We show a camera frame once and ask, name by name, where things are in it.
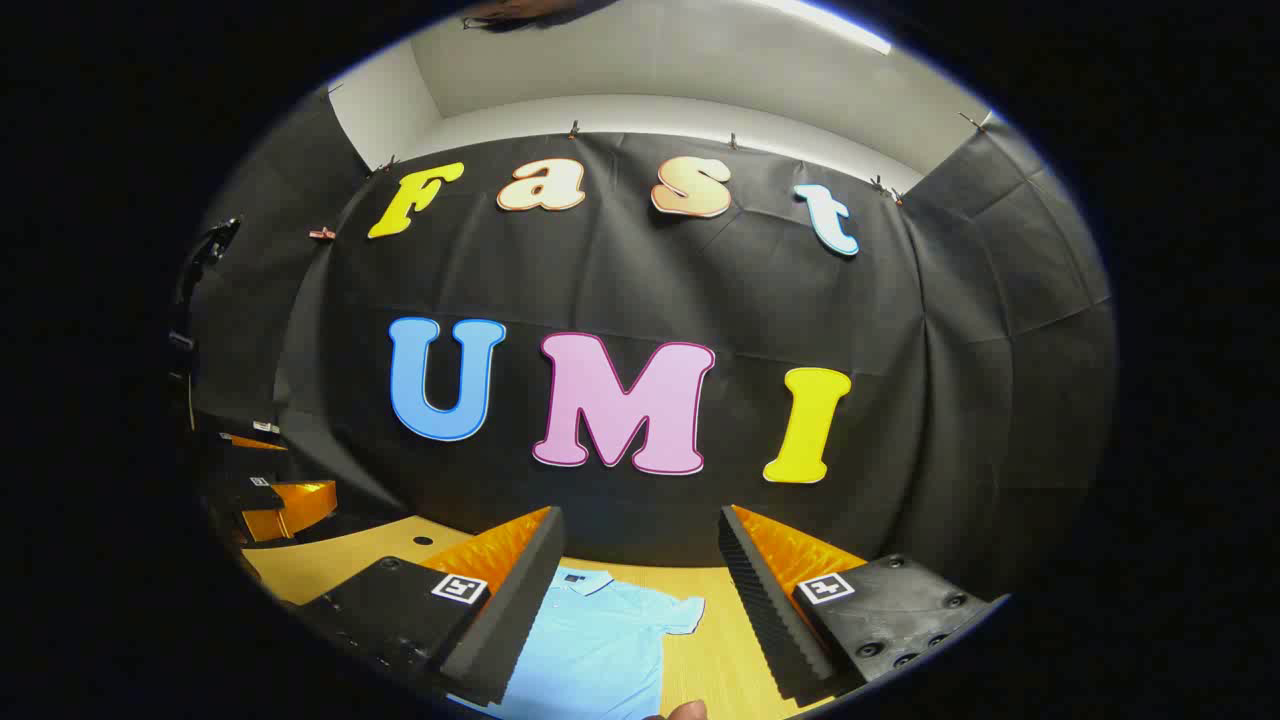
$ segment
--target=shirt collar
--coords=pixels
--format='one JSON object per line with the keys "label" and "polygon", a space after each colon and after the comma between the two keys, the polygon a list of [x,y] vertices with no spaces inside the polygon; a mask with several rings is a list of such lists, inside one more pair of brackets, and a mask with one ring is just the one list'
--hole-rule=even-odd
{"label": "shirt collar", "polygon": [[608,570],[577,570],[561,565],[556,569],[556,577],[552,578],[550,587],[572,589],[579,594],[591,594],[612,582],[613,577],[609,575]]}

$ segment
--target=ceiling light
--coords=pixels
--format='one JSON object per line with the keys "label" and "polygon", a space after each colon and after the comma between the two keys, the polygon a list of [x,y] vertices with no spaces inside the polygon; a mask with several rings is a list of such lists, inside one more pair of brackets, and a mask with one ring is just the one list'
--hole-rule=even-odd
{"label": "ceiling light", "polygon": [[800,0],[749,0],[756,5],[767,5],[786,13],[794,18],[800,18],[803,20],[810,22],[815,26],[822,27],[828,32],[835,32],[836,35],[849,40],[850,42],[856,42],[859,45],[865,45],[872,50],[876,50],[881,55],[888,55],[890,44],[884,38],[868,32],[854,23],[828,13],[822,8],[815,8],[808,3],[801,3]]}

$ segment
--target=yellow letter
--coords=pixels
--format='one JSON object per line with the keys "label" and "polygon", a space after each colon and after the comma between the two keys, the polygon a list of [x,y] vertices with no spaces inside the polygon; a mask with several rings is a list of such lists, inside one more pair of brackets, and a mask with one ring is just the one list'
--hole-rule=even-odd
{"label": "yellow letter", "polygon": [[771,483],[817,483],[827,477],[822,451],[836,414],[836,401],[854,386],[849,375],[823,368],[795,368],[787,372],[791,389],[791,419],[782,437],[778,457],[764,466]]}
{"label": "yellow letter", "polygon": [[435,193],[440,191],[440,181],[453,182],[462,177],[462,163],[440,165],[430,170],[410,173],[401,178],[401,188],[392,197],[392,204],[383,214],[378,224],[369,228],[369,238],[383,237],[404,232],[408,227],[410,208],[421,213],[435,200]]}
{"label": "yellow letter", "polygon": [[[535,176],[547,170],[544,176]],[[498,206],[503,210],[530,210],[541,206],[545,210],[568,210],[586,199],[579,190],[586,169],[577,160],[553,158],[536,160],[516,168],[512,177],[516,182],[498,193]]]}
{"label": "yellow letter", "polygon": [[721,184],[728,182],[728,168],[719,160],[672,158],[658,168],[662,184],[653,186],[649,197],[662,213],[714,218],[727,210],[732,200]]}

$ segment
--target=cutout letter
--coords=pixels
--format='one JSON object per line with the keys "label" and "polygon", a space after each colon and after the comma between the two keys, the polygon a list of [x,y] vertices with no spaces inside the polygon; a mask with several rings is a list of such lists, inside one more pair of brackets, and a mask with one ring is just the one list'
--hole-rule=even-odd
{"label": "cutout letter", "polygon": [[637,470],[654,475],[690,475],[703,469],[698,454],[698,401],[703,377],[716,365],[716,354],[689,342],[668,342],[649,356],[631,389],[623,391],[618,373],[600,338],[584,333],[556,333],[543,340],[552,360],[552,401],[547,438],[534,445],[534,457],[548,465],[573,468],[586,462],[577,442],[581,415],[600,461],[612,468],[622,460],[645,425],[645,443],[631,457]]}
{"label": "cutout letter", "polygon": [[840,229],[840,218],[849,217],[849,208],[836,201],[831,191],[820,184],[797,184],[795,192],[809,204],[809,220],[818,238],[841,255],[856,255],[858,241]]}
{"label": "cutout letter", "polygon": [[771,483],[817,483],[827,477],[822,451],[827,447],[836,401],[854,386],[849,375],[823,368],[787,370],[791,391],[791,419],[782,437],[777,460],[764,466]]}
{"label": "cutout letter", "polygon": [[672,158],[658,168],[662,184],[655,184],[649,197],[662,213],[714,218],[728,210],[732,201],[728,190],[721,184],[728,178],[728,167],[719,160]]}
{"label": "cutout letter", "polygon": [[579,190],[586,169],[577,160],[553,158],[536,160],[516,168],[516,182],[498,193],[498,206],[503,210],[568,210],[586,199]]}
{"label": "cutout letter", "polygon": [[426,401],[426,355],[440,325],[425,318],[401,318],[392,336],[392,409],[404,427],[431,439],[465,439],[476,433],[489,413],[489,368],[493,348],[507,328],[493,320],[462,320],[453,337],[462,345],[458,404],[438,410]]}
{"label": "cutout letter", "polygon": [[462,163],[440,165],[402,177],[401,188],[396,192],[396,197],[392,197],[392,204],[383,213],[383,219],[369,228],[369,238],[404,232],[404,228],[408,227],[408,211],[411,209],[416,213],[426,210],[426,206],[435,200],[440,186],[460,177],[462,177]]}

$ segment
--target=wooden table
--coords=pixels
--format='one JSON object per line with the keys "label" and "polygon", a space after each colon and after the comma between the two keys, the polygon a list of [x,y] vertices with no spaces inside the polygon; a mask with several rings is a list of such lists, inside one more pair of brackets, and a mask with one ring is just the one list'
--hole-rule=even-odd
{"label": "wooden table", "polygon": [[[413,542],[431,538],[429,546]],[[471,536],[424,518],[406,518],[340,538],[271,550],[246,550],[244,557],[276,596],[305,603],[367,568],[394,555],[412,562],[453,547]],[[703,700],[708,715],[717,719],[780,720],[810,706],[778,696],[764,655],[742,610],[742,602],[724,568],[653,568],[617,565],[566,557],[563,565],[584,570],[608,570],[625,583],[664,592],[677,600],[707,601],[698,630],[663,639],[662,712],[677,705]]]}

